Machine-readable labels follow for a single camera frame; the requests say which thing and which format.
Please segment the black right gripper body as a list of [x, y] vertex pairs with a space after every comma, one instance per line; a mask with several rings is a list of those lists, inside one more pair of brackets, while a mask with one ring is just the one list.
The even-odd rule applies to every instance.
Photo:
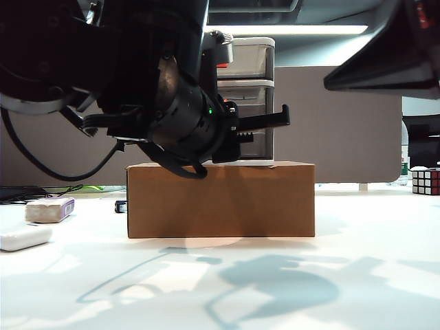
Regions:
[[439, 85], [439, 2], [402, 1], [409, 65], [404, 86]]

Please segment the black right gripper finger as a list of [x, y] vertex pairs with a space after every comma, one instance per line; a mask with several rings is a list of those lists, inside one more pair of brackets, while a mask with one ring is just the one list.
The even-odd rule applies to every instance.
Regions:
[[404, 70], [409, 65], [410, 35], [401, 2], [397, 1], [384, 27], [360, 51], [324, 78], [326, 89], [439, 99], [439, 85], [403, 85]]

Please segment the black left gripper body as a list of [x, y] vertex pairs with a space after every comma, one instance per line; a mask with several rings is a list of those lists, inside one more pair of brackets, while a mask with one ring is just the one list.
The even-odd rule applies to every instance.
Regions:
[[240, 146], [237, 141], [239, 127], [238, 107], [233, 101], [220, 98], [222, 112], [219, 120], [219, 136], [212, 154], [215, 164], [234, 162], [240, 157]]

